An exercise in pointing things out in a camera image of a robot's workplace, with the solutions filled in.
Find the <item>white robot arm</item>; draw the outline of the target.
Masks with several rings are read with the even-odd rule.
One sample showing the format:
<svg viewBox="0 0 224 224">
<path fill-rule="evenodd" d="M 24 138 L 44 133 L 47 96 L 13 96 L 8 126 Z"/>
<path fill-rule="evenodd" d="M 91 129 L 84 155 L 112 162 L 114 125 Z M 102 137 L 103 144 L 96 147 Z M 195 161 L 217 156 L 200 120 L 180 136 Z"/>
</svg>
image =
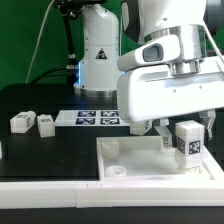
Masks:
<svg viewBox="0 0 224 224">
<path fill-rule="evenodd" d="M 149 122 L 172 144 L 173 116 L 199 113 L 212 132 L 224 107 L 224 55 L 206 44 L 224 25 L 224 0 L 122 0 L 121 20 L 108 23 L 103 8 L 84 7 L 84 46 L 75 91 L 117 95 L 121 119 L 133 134 Z"/>
</svg>

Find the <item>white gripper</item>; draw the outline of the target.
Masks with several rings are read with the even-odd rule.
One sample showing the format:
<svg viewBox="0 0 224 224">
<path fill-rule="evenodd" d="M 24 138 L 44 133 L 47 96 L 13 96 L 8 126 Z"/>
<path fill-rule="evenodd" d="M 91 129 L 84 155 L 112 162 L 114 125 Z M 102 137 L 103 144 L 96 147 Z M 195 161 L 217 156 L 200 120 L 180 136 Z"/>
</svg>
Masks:
<svg viewBox="0 0 224 224">
<path fill-rule="evenodd" d="M 121 75 L 117 85 L 121 119 L 126 123 L 154 120 L 163 146 L 172 148 L 168 117 L 202 111 L 199 117 L 211 140 L 216 119 L 216 112 L 211 109 L 224 107 L 224 63 L 206 59 L 200 68 L 197 74 L 172 76 L 166 65 L 160 65 Z"/>
</svg>

